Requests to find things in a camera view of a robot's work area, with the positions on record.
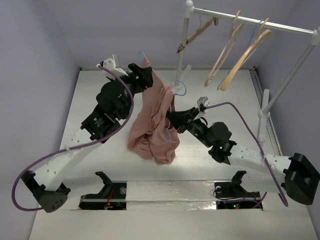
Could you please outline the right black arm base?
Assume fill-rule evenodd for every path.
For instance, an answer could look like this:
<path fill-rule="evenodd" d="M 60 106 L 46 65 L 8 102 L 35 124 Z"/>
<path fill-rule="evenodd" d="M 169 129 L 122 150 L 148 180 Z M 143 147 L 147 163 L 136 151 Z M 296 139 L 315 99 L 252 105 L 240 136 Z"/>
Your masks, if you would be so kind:
<path fill-rule="evenodd" d="M 231 180 L 214 183 L 213 197 L 218 210 L 263 210 L 260 193 L 247 191 L 242 187 L 242 179 L 247 172 L 239 170 Z"/>

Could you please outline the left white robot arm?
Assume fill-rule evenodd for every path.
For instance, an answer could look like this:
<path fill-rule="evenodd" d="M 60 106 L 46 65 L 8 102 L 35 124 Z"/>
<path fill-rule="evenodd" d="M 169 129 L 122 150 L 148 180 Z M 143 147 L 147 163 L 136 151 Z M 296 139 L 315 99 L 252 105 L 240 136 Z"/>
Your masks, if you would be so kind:
<path fill-rule="evenodd" d="M 40 168 L 27 170 L 21 180 L 32 192 L 42 210 L 52 213 L 67 201 L 70 189 L 63 183 L 69 173 L 91 152 L 119 132 L 130 119 L 134 95 L 153 86 L 152 68 L 131 63 L 129 72 L 113 73 L 101 65 L 99 69 L 110 74 L 96 96 L 97 105 L 81 123 L 71 140 L 58 153 L 45 157 Z"/>

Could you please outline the pink t shirt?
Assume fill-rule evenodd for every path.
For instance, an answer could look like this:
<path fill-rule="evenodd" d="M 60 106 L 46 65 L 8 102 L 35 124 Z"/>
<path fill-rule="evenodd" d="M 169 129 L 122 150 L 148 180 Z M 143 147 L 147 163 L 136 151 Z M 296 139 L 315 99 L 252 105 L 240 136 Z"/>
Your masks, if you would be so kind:
<path fill-rule="evenodd" d="M 154 70 L 152 79 L 152 87 L 142 93 L 142 108 L 129 131 L 127 148 L 144 160 L 169 165 L 180 144 L 177 131 L 166 118 L 169 110 L 175 110 L 175 96 Z"/>

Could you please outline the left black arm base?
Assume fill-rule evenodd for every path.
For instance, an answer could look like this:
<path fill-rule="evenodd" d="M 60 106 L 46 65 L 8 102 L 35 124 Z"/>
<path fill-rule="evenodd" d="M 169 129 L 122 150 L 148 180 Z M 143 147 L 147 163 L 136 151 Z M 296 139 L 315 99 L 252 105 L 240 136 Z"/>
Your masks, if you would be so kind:
<path fill-rule="evenodd" d="M 102 189 L 98 193 L 83 195 L 78 207 L 81 210 L 126 210 L 127 182 L 114 182 L 102 171 L 97 171 L 95 174 L 103 182 Z"/>

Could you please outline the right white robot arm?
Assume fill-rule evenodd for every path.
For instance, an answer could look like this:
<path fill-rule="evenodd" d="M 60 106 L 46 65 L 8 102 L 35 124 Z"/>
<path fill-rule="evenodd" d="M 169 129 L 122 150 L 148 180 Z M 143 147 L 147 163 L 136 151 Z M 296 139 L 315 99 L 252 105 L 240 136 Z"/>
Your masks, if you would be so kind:
<path fill-rule="evenodd" d="M 273 178 L 276 193 L 287 195 L 292 200 L 312 205 L 320 174 L 300 153 L 293 156 L 266 155 L 232 141 L 232 133 L 223 122 L 207 126 L 197 118 L 199 109 L 167 112 L 166 118 L 179 134 L 188 131 L 209 148 L 209 155 L 218 163 L 240 166 L 269 173 Z"/>

